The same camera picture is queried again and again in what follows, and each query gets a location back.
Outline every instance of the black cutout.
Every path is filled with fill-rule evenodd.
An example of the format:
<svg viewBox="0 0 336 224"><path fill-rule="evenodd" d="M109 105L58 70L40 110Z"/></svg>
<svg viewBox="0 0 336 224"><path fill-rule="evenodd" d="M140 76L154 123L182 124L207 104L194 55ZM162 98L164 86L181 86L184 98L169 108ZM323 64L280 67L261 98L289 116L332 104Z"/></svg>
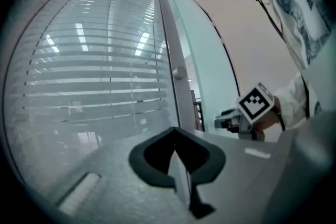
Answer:
<svg viewBox="0 0 336 224"><path fill-rule="evenodd" d="M174 178L168 175L174 151L191 176L189 210L196 218L210 214L215 209L201 202L196 186L214 181L224 167L225 154L216 145L172 127L134 147L129 162L134 172L149 185L176 190Z"/></svg>

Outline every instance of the white sleeve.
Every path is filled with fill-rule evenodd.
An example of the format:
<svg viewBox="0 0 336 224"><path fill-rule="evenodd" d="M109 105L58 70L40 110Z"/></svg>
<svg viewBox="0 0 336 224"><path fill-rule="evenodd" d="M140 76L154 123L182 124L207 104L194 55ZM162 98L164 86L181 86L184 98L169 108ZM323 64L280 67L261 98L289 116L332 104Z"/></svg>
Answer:
<svg viewBox="0 0 336 224"><path fill-rule="evenodd" d="M300 74L286 88L275 92L280 102L280 111L286 127L293 127L306 117L306 92Z"/></svg>

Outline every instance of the person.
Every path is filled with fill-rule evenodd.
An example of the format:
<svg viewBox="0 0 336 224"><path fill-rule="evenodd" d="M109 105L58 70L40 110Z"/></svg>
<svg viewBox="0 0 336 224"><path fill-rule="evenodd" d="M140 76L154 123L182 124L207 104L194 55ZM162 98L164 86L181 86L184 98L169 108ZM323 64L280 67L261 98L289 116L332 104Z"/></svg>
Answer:
<svg viewBox="0 0 336 224"><path fill-rule="evenodd" d="M326 0L269 1L281 22L282 35L290 55L302 73L332 38L335 13ZM306 116L321 112L320 102L311 84L306 79L304 82L300 74L287 87L276 91L274 96L286 127L293 127ZM268 113L255 128L262 131L275 123L278 123L278 118L274 113Z"/></svg>

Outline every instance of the white wall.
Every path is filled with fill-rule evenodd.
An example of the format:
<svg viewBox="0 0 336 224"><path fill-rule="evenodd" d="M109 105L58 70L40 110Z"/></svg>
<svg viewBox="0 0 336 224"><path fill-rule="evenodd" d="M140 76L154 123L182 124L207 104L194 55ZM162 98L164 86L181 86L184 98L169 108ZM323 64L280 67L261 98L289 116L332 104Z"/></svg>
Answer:
<svg viewBox="0 0 336 224"><path fill-rule="evenodd" d="M218 28L236 69L242 94L261 81L271 92L298 72L287 47L255 0L200 0ZM276 141L279 126L268 129Z"/></svg>

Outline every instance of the hand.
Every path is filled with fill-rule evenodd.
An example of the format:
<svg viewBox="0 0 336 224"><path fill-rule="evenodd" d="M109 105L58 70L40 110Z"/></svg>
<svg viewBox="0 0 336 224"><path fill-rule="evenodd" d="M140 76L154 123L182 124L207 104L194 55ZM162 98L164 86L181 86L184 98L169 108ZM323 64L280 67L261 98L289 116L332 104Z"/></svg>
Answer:
<svg viewBox="0 0 336 224"><path fill-rule="evenodd" d="M274 96L274 103L275 106L277 107L277 109L279 110L279 112L281 111L281 107L280 107L280 102L279 99ZM273 112L273 111L269 111L268 113L266 113L265 116L263 116L260 121L258 123L256 123L253 128L258 132L261 133L263 130L271 127L272 125L279 123L279 118L278 116Z"/></svg>

